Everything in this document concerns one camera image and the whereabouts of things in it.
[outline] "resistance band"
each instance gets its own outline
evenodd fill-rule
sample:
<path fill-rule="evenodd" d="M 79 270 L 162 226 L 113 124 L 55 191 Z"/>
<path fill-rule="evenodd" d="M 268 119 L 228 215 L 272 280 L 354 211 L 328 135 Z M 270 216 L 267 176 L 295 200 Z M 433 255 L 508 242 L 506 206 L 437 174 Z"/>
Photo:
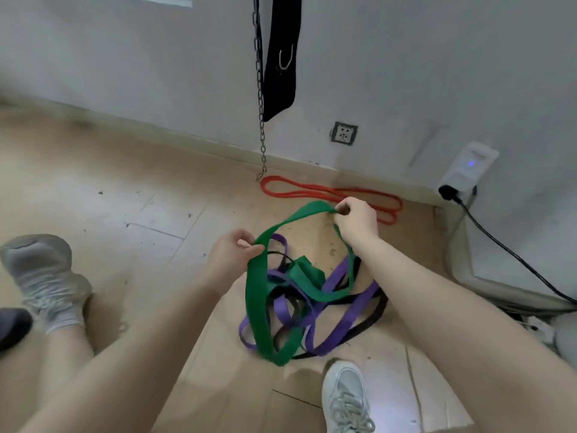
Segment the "resistance band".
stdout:
<path fill-rule="evenodd" d="M 295 187 L 302 188 L 302 190 L 296 190 L 291 192 L 273 192 L 267 188 L 267 184 L 269 182 L 285 182 Z M 383 207 L 381 205 L 369 204 L 373 207 L 373 209 L 377 210 L 378 212 L 384 212 L 388 215 L 388 219 L 378 219 L 379 223 L 383 223 L 384 225 L 393 225 L 397 221 L 397 213 L 403 209 L 403 200 L 399 196 L 392 195 L 390 193 L 383 193 L 377 190 L 371 190 L 367 188 L 360 188 L 360 187 L 342 187 L 342 188 L 331 188 L 326 187 L 324 185 L 318 185 L 313 183 L 299 183 L 295 181 L 291 181 L 290 179 L 284 178 L 282 176 L 267 176 L 260 181 L 260 188 L 262 191 L 272 197 L 312 197 L 315 199 L 321 200 L 328 200 L 329 202 L 339 203 L 345 197 L 350 196 L 348 193 L 364 193 L 367 195 L 378 195 L 388 197 L 395 201 L 397 205 L 395 208 L 390 207 Z"/>
<path fill-rule="evenodd" d="M 360 260 L 355 258 L 348 245 L 348 258 L 340 263 L 326 280 L 324 273 L 315 268 L 305 256 L 292 260 L 290 263 L 286 262 L 290 259 L 287 255 L 287 241 L 282 235 L 274 232 L 287 223 L 321 212 L 334 213 L 336 211 L 326 202 L 314 201 L 306 204 L 284 222 L 266 230 L 255 240 L 255 244 L 264 245 L 267 252 L 253 258 L 248 264 L 245 297 L 247 317 L 239 327 L 239 335 L 247 347 L 258 349 L 264 358 L 278 366 L 286 364 L 293 358 L 301 346 L 306 327 L 309 328 L 305 338 L 307 352 L 294 358 L 326 355 L 336 346 L 360 334 L 379 320 L 386 306 L 386 296 L 376 282 L 373 282 L 363 293 L 350 296 Z M 277 240 L 285 247 L 285 252 L 282 253 L 284 257 L 278 269 L 267 269 L 270 240 Z M 347 273 L 348 281 L 343 284 Z M 357 316 L 373 297 L 380 298 L 375 311 L 367 320 L 351 328 Z M 294 307 L 292 315 L 288 309 L 287 300 Z M 326 306 L 333 304 L 351 304 L 351 306 L 328 338 L 318 347 L 314 347 L 315 320 Z M 270 333 L 268 307 L 271 305 L 283 324 L 283 328 L 275 337 Z M 248 325 L 253 331 L 256 346 L 246 342 L 242 335 L 243 329 Z M 288 334 L 285 345 L 279 348 L 278 339 L 281 331 Z"/>

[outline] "metal chain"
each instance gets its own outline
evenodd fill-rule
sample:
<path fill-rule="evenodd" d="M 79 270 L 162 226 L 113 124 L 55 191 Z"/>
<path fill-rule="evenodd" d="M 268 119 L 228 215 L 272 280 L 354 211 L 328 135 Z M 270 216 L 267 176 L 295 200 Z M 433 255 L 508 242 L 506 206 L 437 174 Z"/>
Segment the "metal chain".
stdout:
<path fill-rule="evenodd" d="M 263 154 L 261 160 L 263 162 L 262 171 L 256 176 L 256 180 L 267 172 L 267 147 L 264 145 L 264 100 L 263 100 L 263 37 L 260 31 L 260 13 L 258 12 L 259 0 L 253 0 L 255 8 L 253 12 L 253 25 L 255 26 L 255 51 L 256 51 L 256 83 L 258 86 L 258 117 L 260 120 L 260 152 Z"/>

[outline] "purple resistance band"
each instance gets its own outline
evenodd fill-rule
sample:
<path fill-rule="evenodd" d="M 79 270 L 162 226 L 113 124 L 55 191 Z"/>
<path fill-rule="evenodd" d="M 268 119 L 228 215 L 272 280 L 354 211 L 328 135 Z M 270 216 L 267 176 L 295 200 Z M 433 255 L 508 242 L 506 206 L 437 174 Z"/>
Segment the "purple resistance band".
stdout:
<path fill-rule="evenodd" d="M 287 254 L 288 252 L 287 240 L 280 234 L 273 234 L 272 239 L 280 242 L 285 247 L 284 254 Z M 349 269 L 348 259 L 344 259 L 329 275 L 325 283 L 322 285 L 321 291 L 325 293 L 333 291 L 339 284 L 340 280 L 343 279 L 344 276 L 348 273 L 348 269 Z M 307 302 L 307 306 L 309 307 L 311 312 L 300 320 L 296 320 L 294 316 L 291 315 L 288 309 L 289 307 L 287 305 L 287 299 L 284 294 L 274 299 L 273 309 L 275 311 L 278 320 L 283 324 L 283 328 L 291 328 L 295 326 L 301 328 L 309 327 L 307 335 L 305 337 L 305 347 L 309 353 L 314 354 L 316 356 L 325 356 L 340 344 L 340 342 L 345 337 L 347 332 L 353 326 L 359 314 L 362 312 L 365 306 L 367 306 L 369 301 L 373 298 L 373 294 L 380 288 L 377 282 L 373 281 L 364 292 L 358 294 L 353 303 L 351 304 L 351 306 L 344 313 L 343 317 L 336 325 L 334 330 L 332 330 L 331 333 L 328 335 L 327 339 L 325 339 L 324 342 L 322 342 L 318 347 L 315 348 L 314 347 L 315 321 L 319 317 L 321 312 L 325 309 L 325 307 L 329 305 L 329 303 L 317 302 L 313 306 L 307 295 L 287 275 L 280 272 L 278 269 L 269 269 L 267 273 L 271 276 L 281 278 L 284 281 L 286 281 L 289 287 L 292 288 L 293 290 L 296 290 L 299 296 L 301 296 L 301 298 L 303 298 Z M 248 317 L 245 317 L 238 328 L 238 335 L 242 343 L 247 348 L 256 349 L 256 345 L 247 342 L 245 337 L 242 335 L 243 330 L 248 325 L 249 325 Z"/>

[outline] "green resistance band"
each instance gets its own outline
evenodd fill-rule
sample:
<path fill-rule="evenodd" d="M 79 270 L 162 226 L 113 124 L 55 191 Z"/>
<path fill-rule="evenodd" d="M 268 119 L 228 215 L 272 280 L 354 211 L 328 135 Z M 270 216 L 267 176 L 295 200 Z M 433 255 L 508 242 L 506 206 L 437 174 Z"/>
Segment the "green resistance band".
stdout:
<path fill-rule="evenodd" d="M 288 338 L 285 345 L 277 350 L 272 343 L 272 335 L 270 333 L 270 324 L 268 320 L 267 306 L 269 304 L 268 297 L 270 292 L 277 286 L 284 284 L 283 281 L 269 281 L 267 276 L 268 268 L 268 243 L 270 238 L 278 228 L 295 220 L 303 219 L 314 214 L 322 212 L 336 213 L 328 203 L 321 200 L 310 202 L 296 211 L 291 217 L 284 222 L 274 225 L 264 231 L 256 240 L 255 244 L 264 245 L 264 252 L 248 263 L 248 270 L 246 273 L 246 314 L 248 315 L 250 327 L 255 336 L 255 342 L 258 352 L 267 360 L 277 366 L 283 366 L 289 362 L 292 356 L 299 349 L 302 337 L 305 333 L 305 328 L 294 327 L 288 332 Z M 336 225 L 334 225 L 337 234 L 340 232 Z M 320 270 L 315 268 L 306 257 L 300 257 L 295 260 L 287 271 L 287 275 L 307 294 L 311 299 L 318 302 L 330 302 L 348 296 L 351 291 L 351 286 L 354 283 L 353 263 L 354 254 L 349 245 L 345 243 L 349 251 L 349 287 L 346 289 L 323 292 L 321 287 L 325 282 L 325 275 Z"/>

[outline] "wall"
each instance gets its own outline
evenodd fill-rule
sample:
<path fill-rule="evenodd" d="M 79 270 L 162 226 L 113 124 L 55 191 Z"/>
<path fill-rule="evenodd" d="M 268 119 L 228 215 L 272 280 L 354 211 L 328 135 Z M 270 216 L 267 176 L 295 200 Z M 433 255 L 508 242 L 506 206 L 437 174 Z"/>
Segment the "wall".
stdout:
<path fill-rule="evenodd" d="M 0 88 L 256 150 L 252 1 L 193 4 L 0 0 Z M 267 123 L 269 150 L 434 187 L 461 146 L 492 145 L 501 158 L 475 213 L 567 286 L 576 7 L 304 0 L 297 98 Z M 329 144 L 335 120 L 359 125 L 354 146 Z M 540 288 L 470 233 L 478 275 Z"/>

